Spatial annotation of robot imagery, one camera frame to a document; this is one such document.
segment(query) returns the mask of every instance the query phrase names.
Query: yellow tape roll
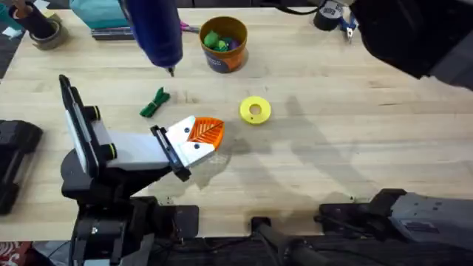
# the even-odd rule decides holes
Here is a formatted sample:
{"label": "yellow tape roll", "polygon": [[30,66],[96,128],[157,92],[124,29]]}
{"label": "yellow tape roll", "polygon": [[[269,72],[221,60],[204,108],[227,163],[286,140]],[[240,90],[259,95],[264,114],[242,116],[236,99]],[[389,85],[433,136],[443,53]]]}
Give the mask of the yellow tape roll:
{"label": "yellow tape roll", "polygon": [[[250,111],[252,106],[258,106],[261,112],[257,115],[252,114]],[[246,122],[258,125],[266,122],[266,120],[271,116],[271,105],[267,100],[259,96],[250,96],[244,99],[239,105],[239,115],[241,115],[242,119]]]}

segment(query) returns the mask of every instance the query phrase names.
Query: blue handle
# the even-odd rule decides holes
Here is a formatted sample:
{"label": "blue handle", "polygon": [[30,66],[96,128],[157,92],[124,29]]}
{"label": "blue handle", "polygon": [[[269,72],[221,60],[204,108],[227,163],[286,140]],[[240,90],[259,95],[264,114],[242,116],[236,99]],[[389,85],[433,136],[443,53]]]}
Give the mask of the blue handle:
{"label": "blue handle", "polygon": [[340,30],[347,31],[347,28],[356,29],[355,15],[353,13],[350,14],[350,23],[345,21],[343,16],[340,18]]}
{"label": "blue handle", "polygon": [[175,66],[183,58],[183,39],[176,1],[121,0],[133,35],[158,67]]}

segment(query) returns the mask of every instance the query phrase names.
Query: green object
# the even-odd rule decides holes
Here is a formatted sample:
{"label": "green object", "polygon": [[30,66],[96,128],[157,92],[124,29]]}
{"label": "green object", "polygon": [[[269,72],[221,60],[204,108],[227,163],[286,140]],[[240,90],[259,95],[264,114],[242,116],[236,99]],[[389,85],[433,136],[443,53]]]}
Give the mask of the green object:
{"label": "green object", "polygon": [[228,45],[224,41],[219,41],[218,46],[214,48],[217,52],[226,52],[228,51]]}
{"label": "green object", "polygon": [[216,34],[213,30],[211,30],[204,38],[204,45],[206,45],[210,49],[217,47],[218,43],[219,35]]}
{"label": "green object", "polygon": [[0,21],[5,22],[15,30],[23,30],[23,27],[8,15],[8,7],[2,3],[0,3]]}
{"label": "green object", "polygon": [[142,117],[152,117],[156,110],[160,108],[161,104],[165,103],[167,100],[170,98],[170,94],[167,92],[164,92],[164,88],[161,87],[157,92],[156,95],[154,96],[154,99],[148,103],[148,105],[141,110],[140,115]]}

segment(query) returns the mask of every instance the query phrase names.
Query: red object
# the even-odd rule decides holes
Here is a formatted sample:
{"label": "red object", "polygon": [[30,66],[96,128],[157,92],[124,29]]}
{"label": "red object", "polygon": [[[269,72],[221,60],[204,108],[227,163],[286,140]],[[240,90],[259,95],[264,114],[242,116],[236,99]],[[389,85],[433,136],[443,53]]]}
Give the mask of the red object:
{"label": "red object", "polygon": [[0,242],[0,265],[23,266],[32,242]]}

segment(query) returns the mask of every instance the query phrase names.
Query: tape roll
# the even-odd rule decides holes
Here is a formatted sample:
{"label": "tape roll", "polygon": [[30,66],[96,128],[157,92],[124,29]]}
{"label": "tape roll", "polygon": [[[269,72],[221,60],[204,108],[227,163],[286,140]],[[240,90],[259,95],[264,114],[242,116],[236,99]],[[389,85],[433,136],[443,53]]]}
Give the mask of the tape roll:
{"label": "tape roll", "polygon": [[[258,106],[261,112],[259,114],[252,114],[250,110],[252,106]],[[259,125],[266,122],[271,116],[271,105],[260,96],[250,96],[239,105],[239,115],[244,121],[253,125]]]}
{"label": "tape roll", "polygon": [[327,1],[313,18],[313,24],[320,30],[330,31],[337,28],[343,16],[343,5],[335,1]]}

